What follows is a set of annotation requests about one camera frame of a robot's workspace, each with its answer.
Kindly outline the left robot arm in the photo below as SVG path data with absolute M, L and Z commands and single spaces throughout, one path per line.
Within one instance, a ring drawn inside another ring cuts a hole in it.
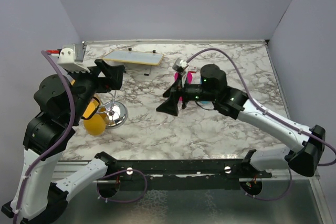
M 110 179 L 116 166 L 101 153 L 71 176 L 52 182 L 52 176 L 75 126 L 97 93 L 119 90 L 123 66 L 96 60 L 87 72 L 73 73 L 74 83 L 57 71 L 46 77 L 34 95 L 40 112 L 28 123 L 24 135 L 24 165 L 13 200 L 2 213 L 14 223 L 52 223 L 65 211 L 70 200 L 99 178 Z

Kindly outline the pink plastic wine glass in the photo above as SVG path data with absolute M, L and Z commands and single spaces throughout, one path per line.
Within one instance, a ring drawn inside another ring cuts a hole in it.
M 191 84 L 192 80 L 193 75 L 189 71 L 182 74 L 176 72 L 174 75 L 174 82 L 179 81 L 181 88 L 185 88 L 187 84 Z

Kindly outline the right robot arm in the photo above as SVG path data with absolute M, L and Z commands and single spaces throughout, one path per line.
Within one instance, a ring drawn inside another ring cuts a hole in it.
M 287 168 L 306 177 L 315 174 L 324 151 L 324 128 L 301 125 L 268 110 L 246 92 L 230 87 L 226 73 L 215 64 L 202 66 L 200 74 L 200 84 L 189 84 L 178 76 L 163 94 L 166 101 L 156 110 L 178 116 L 179 101 L 183 109 L 190 101 L 211 102 L 220 114 L 255 126 L 285 144 L 284 148 L 274 150 L 249 151 L 241 164 L 246 177 L 254 177 L 267 169 Z

